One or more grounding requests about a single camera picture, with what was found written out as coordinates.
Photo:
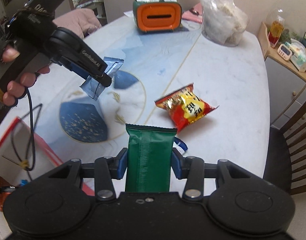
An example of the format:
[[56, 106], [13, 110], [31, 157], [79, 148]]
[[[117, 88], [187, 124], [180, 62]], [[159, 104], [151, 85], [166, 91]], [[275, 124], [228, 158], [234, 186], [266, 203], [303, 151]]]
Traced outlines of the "white blue snack packet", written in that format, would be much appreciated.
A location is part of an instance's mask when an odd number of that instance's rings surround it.
[[185, 154], [188, 150], [188, 146], [186, 145], [186, 143], [181, 139], [179, 139], [178, 137], [174, 137], [173, 148], [178, 150], [180, 154]]

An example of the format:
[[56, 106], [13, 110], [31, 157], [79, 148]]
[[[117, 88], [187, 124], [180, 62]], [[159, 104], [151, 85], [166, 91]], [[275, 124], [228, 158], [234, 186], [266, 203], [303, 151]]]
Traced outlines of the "light blue snack packet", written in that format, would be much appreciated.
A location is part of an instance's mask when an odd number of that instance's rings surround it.
[[104, 63], [107, 64], [106, 70], [97, 79], [88, 76], [80, 88], [93, 100], [97, 100], [102, 92], [112, 84], [112, 79], [124, 64], [124, 59], [105, 56]]

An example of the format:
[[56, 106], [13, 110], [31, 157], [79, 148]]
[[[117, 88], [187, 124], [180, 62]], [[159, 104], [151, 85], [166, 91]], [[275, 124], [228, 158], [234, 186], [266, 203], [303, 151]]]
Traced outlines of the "green snack packet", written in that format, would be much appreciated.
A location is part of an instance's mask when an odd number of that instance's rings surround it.
[[165, 193], [170, 189], [175, 128], [126, 124], [129, 135], [125, 191]]

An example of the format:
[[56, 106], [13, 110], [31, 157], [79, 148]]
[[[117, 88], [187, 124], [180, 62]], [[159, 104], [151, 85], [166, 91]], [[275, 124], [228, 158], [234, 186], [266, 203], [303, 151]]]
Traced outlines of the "red yellow chip bag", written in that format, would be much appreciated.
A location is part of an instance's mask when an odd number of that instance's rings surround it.
[[155, 100], [155, 105], [168, 111], [178, 133], [218, 108], [195, 95], [193, 83]]

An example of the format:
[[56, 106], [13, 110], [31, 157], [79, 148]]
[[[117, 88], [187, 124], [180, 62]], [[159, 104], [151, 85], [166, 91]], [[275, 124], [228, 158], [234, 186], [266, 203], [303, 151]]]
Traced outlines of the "dark red snack packet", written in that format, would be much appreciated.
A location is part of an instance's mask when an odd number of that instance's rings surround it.
[[6, 198], [17, 189], [16, 186], [2, 186], [0, 187], [0, 211], [3, 210]]

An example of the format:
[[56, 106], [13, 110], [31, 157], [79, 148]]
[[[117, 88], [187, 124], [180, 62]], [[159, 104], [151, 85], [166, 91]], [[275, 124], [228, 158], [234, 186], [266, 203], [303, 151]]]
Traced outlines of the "pink puffer jacket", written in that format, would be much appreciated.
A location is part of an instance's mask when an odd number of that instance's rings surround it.
[[91, 9], [72, 10], [55, 18], [53, 22], [58, 27], [64, 27], [71, 30], [82, 39], [102, 27], [94, 11]]

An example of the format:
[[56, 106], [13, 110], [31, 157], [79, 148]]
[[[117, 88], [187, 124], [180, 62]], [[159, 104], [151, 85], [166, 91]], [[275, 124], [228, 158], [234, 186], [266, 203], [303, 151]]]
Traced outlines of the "white paper slip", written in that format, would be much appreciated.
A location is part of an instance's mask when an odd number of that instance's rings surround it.
[[131, 11], [131, 10], [130, 11], [125, 11], [124, 15], [129, 17], [129, 18], [133, 18], [133, 11]]

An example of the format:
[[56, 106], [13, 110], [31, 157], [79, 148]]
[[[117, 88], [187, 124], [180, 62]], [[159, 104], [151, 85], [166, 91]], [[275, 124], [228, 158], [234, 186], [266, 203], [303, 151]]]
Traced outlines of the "orange green tissue box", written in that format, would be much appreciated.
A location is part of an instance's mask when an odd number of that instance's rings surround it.
[[177, 0], [134, 0], [133, 17], [143, 33], [173, 31], [181, 25], [182, 7]]

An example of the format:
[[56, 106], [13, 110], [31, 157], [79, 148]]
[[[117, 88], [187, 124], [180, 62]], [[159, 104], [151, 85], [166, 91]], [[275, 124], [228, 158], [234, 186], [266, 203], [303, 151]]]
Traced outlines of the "white red cardboard box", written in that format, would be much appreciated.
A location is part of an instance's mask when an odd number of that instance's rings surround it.
[[0, 137], [0, 180], [19, 186], [70, 159], [79, 158], [84, 163], [95, 160], [94, 153], [87, 152], [86, 144], [71, 139], [53, 118], [42, 118], [36, 127], [34, 157], [32, 147], [28, 146], [30, 139], [28, 124], [18, 117], [4, 129]]

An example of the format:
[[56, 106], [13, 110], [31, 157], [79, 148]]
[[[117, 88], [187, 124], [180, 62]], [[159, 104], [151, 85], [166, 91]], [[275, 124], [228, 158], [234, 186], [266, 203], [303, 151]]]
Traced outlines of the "wooden chair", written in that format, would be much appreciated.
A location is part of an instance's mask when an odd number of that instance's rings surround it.
[[306, 102], [280, 128], [271, 128], [263, 179], [291, 195], [306, 193]]

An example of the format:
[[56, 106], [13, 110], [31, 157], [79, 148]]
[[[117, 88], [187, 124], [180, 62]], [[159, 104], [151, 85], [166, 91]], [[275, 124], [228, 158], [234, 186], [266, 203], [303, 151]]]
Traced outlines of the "pink notebook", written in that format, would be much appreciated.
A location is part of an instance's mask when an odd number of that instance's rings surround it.
[[202, 12], [203, 12], [202, 5], [201, 3], [198, 3], [191, 9], [185, 11], [182, 14], [182, 19], [201, 24], [202, 23]]

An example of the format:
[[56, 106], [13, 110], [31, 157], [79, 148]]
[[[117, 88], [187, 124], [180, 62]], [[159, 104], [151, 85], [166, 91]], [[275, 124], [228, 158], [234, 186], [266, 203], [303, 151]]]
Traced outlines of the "white wooden cabinet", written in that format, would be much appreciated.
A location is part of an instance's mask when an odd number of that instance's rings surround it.
[[268, 27], [260, 25], [258, 41], [263, 53], [270, 95], [271, 126], [281, 128], [306, 102], [306, 73], [278, 55], [268, 39]]

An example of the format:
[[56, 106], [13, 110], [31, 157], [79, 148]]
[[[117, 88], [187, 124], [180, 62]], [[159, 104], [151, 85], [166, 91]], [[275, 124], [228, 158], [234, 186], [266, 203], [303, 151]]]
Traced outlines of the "clear plastic bag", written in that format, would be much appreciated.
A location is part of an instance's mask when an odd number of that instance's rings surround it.
[[201, 0], [201, 5], [203, 36], [223, 46], [237, 46], [249, 23], [247, 14], [234, 0]]

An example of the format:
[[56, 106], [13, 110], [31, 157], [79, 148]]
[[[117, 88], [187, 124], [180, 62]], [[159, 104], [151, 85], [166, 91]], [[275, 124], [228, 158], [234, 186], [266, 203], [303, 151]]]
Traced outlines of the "white pink digital timer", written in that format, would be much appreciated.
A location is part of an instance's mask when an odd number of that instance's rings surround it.
[[285, 61], [289, 61], [292, 57], [292, 50], [286, 44], [281, 44], [277, 50], [277, 53]]

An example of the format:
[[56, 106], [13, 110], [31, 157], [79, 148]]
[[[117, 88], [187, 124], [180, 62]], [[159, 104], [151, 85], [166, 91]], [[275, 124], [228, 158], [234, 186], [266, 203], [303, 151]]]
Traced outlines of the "wet wipes pack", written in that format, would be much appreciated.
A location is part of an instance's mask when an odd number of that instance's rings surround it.
[[289, 49], [292, 51], [292, 56], [290, 58], [291, 62], [295, 65], [299, 72], [306, 71], [306, 48], [305, 46], [291, 38], [291, 43], [289, 44]]

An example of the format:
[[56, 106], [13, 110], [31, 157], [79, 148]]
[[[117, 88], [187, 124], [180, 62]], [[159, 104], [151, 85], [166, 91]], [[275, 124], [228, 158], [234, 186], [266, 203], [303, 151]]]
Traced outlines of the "glass dome with fries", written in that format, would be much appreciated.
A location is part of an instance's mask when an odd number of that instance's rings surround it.
[[288, 6], [283, 0], [275, 2], [267, 14], [266, 23], [270, 46], [275, 48], [285, 27], [289, 16]]

